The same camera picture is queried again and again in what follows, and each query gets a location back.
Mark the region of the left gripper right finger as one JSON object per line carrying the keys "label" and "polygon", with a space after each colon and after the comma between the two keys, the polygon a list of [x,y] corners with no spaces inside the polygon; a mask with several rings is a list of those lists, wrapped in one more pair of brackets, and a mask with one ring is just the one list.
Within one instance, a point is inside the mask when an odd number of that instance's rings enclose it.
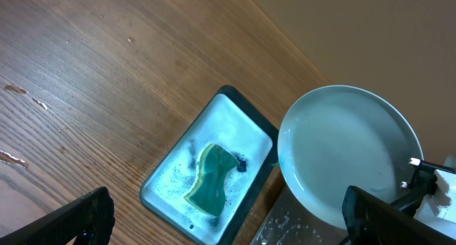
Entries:
{"label": "left gripper right finger", "polygon": [[394,209],[390,204],[359,187],[348,187],[342,205],[348,235],[341,243],[351,245],[455,243],[451,237]]}

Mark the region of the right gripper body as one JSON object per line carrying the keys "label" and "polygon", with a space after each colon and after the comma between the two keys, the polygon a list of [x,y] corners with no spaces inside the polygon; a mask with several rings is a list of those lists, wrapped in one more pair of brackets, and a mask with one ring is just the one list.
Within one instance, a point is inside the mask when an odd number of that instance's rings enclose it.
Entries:
{"label": "right gripper body", "polygon": [[437,189],[435,170],[442,170],[451,174],[455,173],[455,158],[448,157],[444,165],[431,163],[411,157],[408,164],[414,168],[413,175],[408,182],[401,182],[400,188],[405,194],[390,205],[409,216],[413,216],[420,207],[425,195],[434,194]]}

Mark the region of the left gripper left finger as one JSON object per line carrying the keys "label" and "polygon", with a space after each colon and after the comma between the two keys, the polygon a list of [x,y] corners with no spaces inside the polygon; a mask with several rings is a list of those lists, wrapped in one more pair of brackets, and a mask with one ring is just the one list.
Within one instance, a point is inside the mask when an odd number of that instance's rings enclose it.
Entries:
{"label": "left gripper left finger", "polygon": [[113,199],[107,187],[99,187],[1,237],[1,243],[107,245],[114,225]]}

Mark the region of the white plate top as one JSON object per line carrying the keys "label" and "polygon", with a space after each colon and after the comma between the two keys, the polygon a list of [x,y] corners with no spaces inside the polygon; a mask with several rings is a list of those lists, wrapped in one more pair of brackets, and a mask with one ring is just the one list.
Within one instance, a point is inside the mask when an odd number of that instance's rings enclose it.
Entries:
{"label": "white plate top", "polygon": [[301,96],[282,120],[277,152],[286,185],[315,217],[340,229],[350,186],[391,203],[423,159],[415,131],[380,96],[349,85],[329,85]]}

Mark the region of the green and yellow sponge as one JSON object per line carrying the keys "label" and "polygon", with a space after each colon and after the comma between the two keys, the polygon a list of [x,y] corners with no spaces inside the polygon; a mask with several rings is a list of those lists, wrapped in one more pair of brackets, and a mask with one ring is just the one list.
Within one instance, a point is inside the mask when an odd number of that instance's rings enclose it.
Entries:
{"label": "green and yellow sponge", "polygon": [[184,196],[185,200],[201,212],[219,217],[226,200],[225,179],[238,165],[239,161],[224,148],[208,145],[200,157],[195,186]]}

